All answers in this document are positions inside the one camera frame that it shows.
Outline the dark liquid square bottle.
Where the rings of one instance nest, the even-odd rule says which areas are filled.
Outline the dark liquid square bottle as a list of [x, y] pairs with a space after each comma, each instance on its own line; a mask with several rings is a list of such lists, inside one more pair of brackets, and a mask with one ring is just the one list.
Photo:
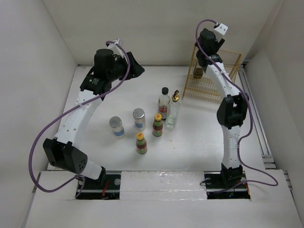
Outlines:
[[204, 72], [203, 72], [202, 68], [195, 68], [194, 71], [193, 71], [193, 77], [195, 79], [202, 78], [203, 74], [204, 74]]

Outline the clear square oil bottle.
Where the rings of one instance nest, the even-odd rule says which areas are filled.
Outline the clear square oil bottle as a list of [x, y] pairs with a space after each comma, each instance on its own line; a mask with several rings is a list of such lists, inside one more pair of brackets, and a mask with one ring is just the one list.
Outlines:
[[174, 128], [177, 120], [178, 114], [180, 110], [180, 94], [179, 91], [176, 90], [174, 94], [171, 96], [171, 103], [168, 106], [167, 117], [165, 121], [165, 125], [169, 128]]

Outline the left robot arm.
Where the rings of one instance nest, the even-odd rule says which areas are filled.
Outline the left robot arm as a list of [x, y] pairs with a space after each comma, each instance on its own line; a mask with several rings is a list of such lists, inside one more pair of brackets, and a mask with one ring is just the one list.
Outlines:
[[144, 72], [132, 52], [127, 57], [111, 49], [99, 49], [94, 66], [84, 78], [75, 106], [53, 139], [45, 139], [43, 149], [50, 165], [89, 178], [95, 188], [105, 185], [105, 169], [80, 151], [80, 142], [94, 111], [103, 101], [100, 95], [110, 91], [115, 80], [129, 80]]

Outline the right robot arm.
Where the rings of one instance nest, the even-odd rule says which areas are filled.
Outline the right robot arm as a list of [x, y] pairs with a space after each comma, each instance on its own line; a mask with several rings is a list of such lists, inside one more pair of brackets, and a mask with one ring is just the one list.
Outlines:
[[216, 184], [217, 188], [225, 189], [234, 186], [243, 176], [243, 167], [238, 158], [238, 141], [241, 126], [247, 115], [247, 103], [239, 89], [226, 78], [222, 59], [217, 54], [224, 43], [224, 39], [217, 41], [214, 32], [203, 29], [196, 45], [196, 57], [203, 72], [215, 85], [222, 99], [217, 110], [217, 120], [221, 125], [224, 140], [224, 155], [221, 163], [220, 175], [211, 175], [206, 183]]

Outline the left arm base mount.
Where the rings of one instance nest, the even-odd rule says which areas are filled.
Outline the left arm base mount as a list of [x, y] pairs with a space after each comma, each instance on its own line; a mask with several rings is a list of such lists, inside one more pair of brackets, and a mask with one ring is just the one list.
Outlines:
[[119, 200], [121, 171], [107, 171], [104, 183], [100, 186], [96, 180], [85, 178], [78, 180], [76, 189], [77, 200]]

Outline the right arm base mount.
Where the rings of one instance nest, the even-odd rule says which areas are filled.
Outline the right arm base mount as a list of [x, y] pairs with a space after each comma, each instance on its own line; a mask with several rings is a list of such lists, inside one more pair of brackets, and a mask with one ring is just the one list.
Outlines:
[[219, 171], [204, 172], [204, 180], [200, 186], [205, 187], [208, 200], [250, 199], [249, 187], [246, 183], [245, 172], [236, 180], [224, 183]]

